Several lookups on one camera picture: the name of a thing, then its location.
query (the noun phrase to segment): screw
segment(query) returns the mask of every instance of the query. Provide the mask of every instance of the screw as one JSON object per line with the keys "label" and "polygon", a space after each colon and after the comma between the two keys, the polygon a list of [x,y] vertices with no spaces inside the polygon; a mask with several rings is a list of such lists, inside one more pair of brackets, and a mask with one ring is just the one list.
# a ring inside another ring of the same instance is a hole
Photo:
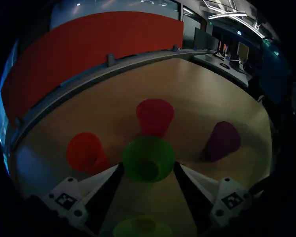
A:
{"label": "screw", "polygon": [[224,211],[219,209],[216,211],[216,216],[223,216],[224,215]]}
{"label": "screw", "polygon": [[82,216],[82,212],[80,210],[74,211],[75,216]]}

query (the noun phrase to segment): orange cup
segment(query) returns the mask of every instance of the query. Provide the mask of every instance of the orange cup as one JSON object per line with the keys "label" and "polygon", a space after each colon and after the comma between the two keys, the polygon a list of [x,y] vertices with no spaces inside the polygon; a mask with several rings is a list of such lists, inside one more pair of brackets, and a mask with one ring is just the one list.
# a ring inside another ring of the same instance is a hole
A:
{"label": "orange cup", "polygon": [[79,133],[71,139],[66,158],[73,169],[93,175],[111,167],[100,139],[90,132]]}

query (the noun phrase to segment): table surface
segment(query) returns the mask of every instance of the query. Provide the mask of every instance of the table surface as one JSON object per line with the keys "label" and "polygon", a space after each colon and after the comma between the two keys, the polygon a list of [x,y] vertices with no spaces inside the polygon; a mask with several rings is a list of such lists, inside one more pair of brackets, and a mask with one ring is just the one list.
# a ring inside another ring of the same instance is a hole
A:
{"label": "table surface", "polygon": [[[212,57],[213,60],[212,61],[207,61],[206,58],[205,58],[206,57],[205,55],[196,55],[196,56],[193,56],[193,57],[197,61],[201,61],[201,62],[203,62],[203,63],[205,63],[207,65],[214,66],[214,67],[220,69],[222,72],[231,75],[234,79],[238,80],[245,87],[249,86],[248,81],[252,78],[252,76],[248,75],[248,74],[243,74],[243,73],[238,72],[235,69],[231,68],[231,66],[229,65],[229,61],[226,58],[224,58],[224,61],[222,61],[222,60],[216,58],[215,56],[210,55],[210,57]],[[227,68],[223,67],[222,65],[220,65],[221,62],[228,65],[230,67],[230,69],[227,69]]]}
{"label": "table surface", "polygon": [[[95,133],[102,141],[111,164],[119,163],[125,146],[140,135],[135,109],[148,98],[166,100],[175,109],[164,139],[173,147],[177,161],[217,180],[231,176],[246,188],[269,173],[271,133],[268,114],[262,105],[220,75],[191,62],[172,58],[96,84],[43,118],[11,154],[14,160],[11,164],[14,165],[9,169],[14,173],[12,178],[21,194],[24,197],[44,195],[68,176],[78,180],[88,177],[74,171],[66,162],[67,145],[80,132]],[[238,151],[218,162],[202,163],[200,153],[219,121],[234,124],[242,145]],[[126,183],[129,181],[123,178],[121,185],[127,186]],[[165,192],[168,187],[172,193]],[[167,199],[163,200],[164,209],[159,212],[166,213],[169,209],[171,227],[175,228],[179,220],[194,232],[193,219],[173,173],[155,184],[152,193],[146,192],[145,195],[172,198],[172,205],[166,205]],[[129,203],[132,200],[121,199],[124,202],[129,200]],[[113,207],[118,205],[120,202],[113,201]],[[184,218],[171,209],[184,213]],[[157,209],[136,211],[158,213]],[[114,210],[111,208],[109,213],[114,215]],[[124,218],[112,215],[107,215],[108,221],[103,226]]]}

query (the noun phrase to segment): ceiling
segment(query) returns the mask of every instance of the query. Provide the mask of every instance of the ceiling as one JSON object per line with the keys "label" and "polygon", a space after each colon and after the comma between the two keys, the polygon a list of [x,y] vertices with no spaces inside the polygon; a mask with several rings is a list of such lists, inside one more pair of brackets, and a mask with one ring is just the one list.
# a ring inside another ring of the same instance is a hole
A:
{"label": "ceiling", "polygon": [[[255,24],[259,25],[258,32],[265,37],[272,37],[274,39],[279,40],[277,34],[275,33],[272,26],[268,23],[267,19],[260,14],[260,12],[246,0],[200,0],[200,9],[207,13],[207,17],[215,14],[219,14],[220,12],[211,10],[208,6],[213,6],[218,8],[219,10],[225,12],[232,11],[245,11],[246,17],[237,17],[247,23],[248,25],[254,27]],[[211,20],[214,25],[222,27],[231,27],[234,24],[234,28],[240,28],[242,31],[246,32],[248,35],[254,33],[250,28],[244,26],[239,23],[235,19],[231,19],[229,17],[221,17]]]}

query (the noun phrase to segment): red partition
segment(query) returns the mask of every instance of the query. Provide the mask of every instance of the red partition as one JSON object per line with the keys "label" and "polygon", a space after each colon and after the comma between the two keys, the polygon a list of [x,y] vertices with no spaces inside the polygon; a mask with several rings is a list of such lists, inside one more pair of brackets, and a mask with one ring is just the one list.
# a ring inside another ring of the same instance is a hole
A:
{"label": "red partition", "polygon": [[151,13],[115,11],[69,21],[32,43],[18,58],[1,94],[11,124],[67,79],[125,57],[182,48],[183,22]]}

